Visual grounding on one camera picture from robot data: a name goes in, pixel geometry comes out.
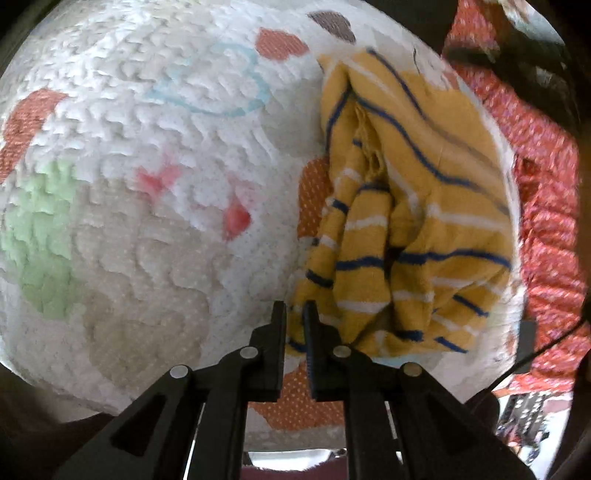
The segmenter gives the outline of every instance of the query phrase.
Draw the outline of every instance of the red patterned fabric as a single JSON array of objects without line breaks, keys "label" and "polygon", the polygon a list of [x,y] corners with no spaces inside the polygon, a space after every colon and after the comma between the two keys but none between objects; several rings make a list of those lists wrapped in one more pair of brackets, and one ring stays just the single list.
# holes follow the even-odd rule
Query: red patterned fabric
[{"label": "red patterned fabric", "polygon": [[[476,0],[460,0],[447,46],[496,47],[494,27]],[[578,209],[574,139],[543,113],[523,102],[489,70],[456,71],[496,119],[515,150],[514,175],[522,206],[521,261],[527,315],[538,323],[536,348],[561,335],[580,318],[586,285],[574,254]],[[512,393],[568,391],[591,348],[589,329],[579,330],[538,357],[530,374],[517,375]]]}]

